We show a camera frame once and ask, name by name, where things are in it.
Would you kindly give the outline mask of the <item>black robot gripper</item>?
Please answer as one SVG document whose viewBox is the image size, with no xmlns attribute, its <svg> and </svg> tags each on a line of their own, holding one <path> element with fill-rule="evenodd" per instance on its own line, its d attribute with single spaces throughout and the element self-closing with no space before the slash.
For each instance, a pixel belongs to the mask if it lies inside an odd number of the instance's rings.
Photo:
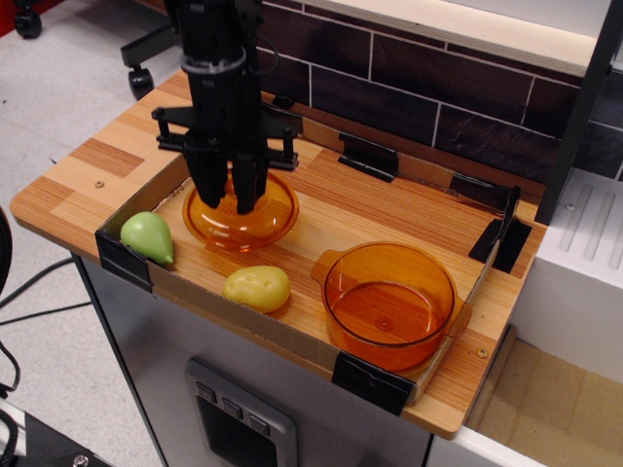
<svg viewBox="0 0 623 467">
<path fill-rule="evenodd" d="M 268 167 L 289 171 L 297 167 L 293 140 L 298 128 L 271 116 L 264 107 L 260 73 L 249 67 L 247 54 L 216 61 L 183 54 L 180 63 L 187 74 L 192 105 L 159 107 L 152 112 L 160 130 L 159 147 L 183 150 L 202 202 L 213 209 L 225 196 L 225 151 L 228 159 L 233 160 L 237 212 L 249 214 L 265 194 Z M 193 135 L 174 133 L 170 125 L 187 128 Z"/>
</svg>

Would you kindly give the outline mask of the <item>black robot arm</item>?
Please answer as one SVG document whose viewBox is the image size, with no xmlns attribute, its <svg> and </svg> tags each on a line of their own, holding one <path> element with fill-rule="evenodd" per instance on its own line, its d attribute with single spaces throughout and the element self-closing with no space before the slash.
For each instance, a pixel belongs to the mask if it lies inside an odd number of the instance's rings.
<svg viewBox="0 0 623 467">
<path fill-rule="evenodd" d="M 266 191 L 270 168 L 293 170 L 298 129 L 262 102 L 258 1 L 168 1 L 182 42 L 189 107 L 157 108 L 159 146 L 183 154 L 201 200 L 216 208 L 231 184 L 240 215 Z"/>
</svg>

